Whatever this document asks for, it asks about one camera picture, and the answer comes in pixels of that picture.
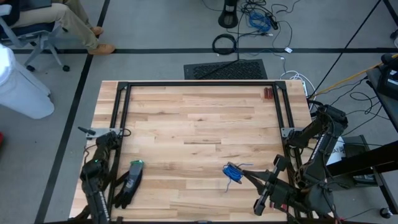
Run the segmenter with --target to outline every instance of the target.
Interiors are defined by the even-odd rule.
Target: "blue cable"
[[[271,21],[269,18],[258,12],[250,12],[249,24],[250,27],[261,30],[261,32],[268,32],[271,29]]]
[[[253,166],[253,164],[240,164],[238,165],[238,167],[239,166]],[[229,177],[229,182],[225,190],[225,192],[228,192],[229,185],[231,184],[232,180],[235,182],[239,182],[242,179],[242,174],[235,167],[229,164],[224,165],[223,172],[227,177]]]

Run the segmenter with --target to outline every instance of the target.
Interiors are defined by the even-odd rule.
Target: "red object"
[[[4,139],[4,136],[2,135],[2,133],[0,133],[0,146],[1,146],[1,143],[2,143],[3,139]]]
[[[270,100],[273,97],[274,97],[274,94],[272,93],[272,88],[265,88],[264,89],[264,98]]]

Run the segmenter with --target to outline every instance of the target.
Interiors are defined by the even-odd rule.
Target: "butcher block tabletop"
[[[113,208],[112,220],[125,221],[286,221],[286,214],[266,203],[253,214],[259,197],[244,177],[232,182],[222,172],[227,162],[252,164],[249,170],[273,169],[284,155],[273,99],[258,86],[134,86],[131,88],[118,177],[130,161],[145,162],[142,182],[126,209]],[[108,128],[118,81],[102,83],[92,128]],[[301,81],[286,81],[296,127],[311,123]],[[279,93],[285,124],[285,107]],[[119,106],[119,127],[124,95]],[[88,150],[90,156],[95,147]],[[285,172],[279,178],[288,182]],[[116,188],[115,195],[121,186]],[[70,216],[78,215],[86,198],[78,180]]]

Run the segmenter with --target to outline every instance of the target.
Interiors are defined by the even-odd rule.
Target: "white trash can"
[[[54,105],[33,75],[24,75],[11,49],[0,45],[0,104],[30,118],[44,118],[54,112]]]

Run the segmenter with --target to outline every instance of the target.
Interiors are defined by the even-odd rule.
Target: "khaki pants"
[[[51,7],[21,12],[19,20],[11,28],[57,21],[63,28],[77,35],[88,50],[96,49],[98,39],[90,30],[92,26],[88,22],[86,12],[80,1],[52,0],[52,2]]]

